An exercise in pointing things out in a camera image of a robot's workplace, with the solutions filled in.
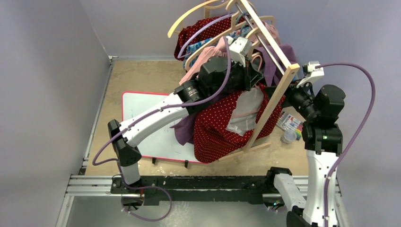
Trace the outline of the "red polka dot skirt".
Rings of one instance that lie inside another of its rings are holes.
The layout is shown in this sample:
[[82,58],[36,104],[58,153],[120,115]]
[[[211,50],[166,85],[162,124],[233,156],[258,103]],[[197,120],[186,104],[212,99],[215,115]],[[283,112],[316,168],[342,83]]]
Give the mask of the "red polka dot skirt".
[[194,123],[194,156],[212,163],[244,147],[269,103],[259,83],[250,91],[234,91],[201,111]]

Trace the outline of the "pink wire hanger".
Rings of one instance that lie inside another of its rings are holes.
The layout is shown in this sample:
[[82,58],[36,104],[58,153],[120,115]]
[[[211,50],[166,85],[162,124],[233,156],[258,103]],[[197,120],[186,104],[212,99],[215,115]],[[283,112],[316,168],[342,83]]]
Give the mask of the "pink wire hanger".
[[260,54],[256,54],[251,59],[251,66],[254,70],[260,71],[263,66],[263,57]]

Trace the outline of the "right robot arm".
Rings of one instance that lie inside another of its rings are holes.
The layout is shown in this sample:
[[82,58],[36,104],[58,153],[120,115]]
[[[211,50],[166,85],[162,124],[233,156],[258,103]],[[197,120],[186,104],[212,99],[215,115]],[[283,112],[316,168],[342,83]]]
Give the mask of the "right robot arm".
[[307,196],[295,184],[288,168],[271,167],[266,188],[278,192],[287,208],[288,227],[336,227],[336,162],[342,154],[343,136],[336,121],[346,97],[342,89],[324,85],[317,94],[311,82],[297,80],[284,93],[285,107],[304,118],[302,139],[308,162]]

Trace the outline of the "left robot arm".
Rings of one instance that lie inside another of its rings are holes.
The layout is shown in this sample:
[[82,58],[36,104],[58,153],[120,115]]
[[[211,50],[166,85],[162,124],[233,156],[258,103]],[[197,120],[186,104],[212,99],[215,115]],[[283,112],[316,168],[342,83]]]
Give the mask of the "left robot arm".
[[206,109],[220,93],[249,90],[263,78],[263,71],[249,59],[241,64],[214,56],[151,109],[123,122],[110,121],[110,141],[124,178],[123,188],[128,193],[140,190],[138,161],[142,155],[138,145],[145,138],[175,120]]

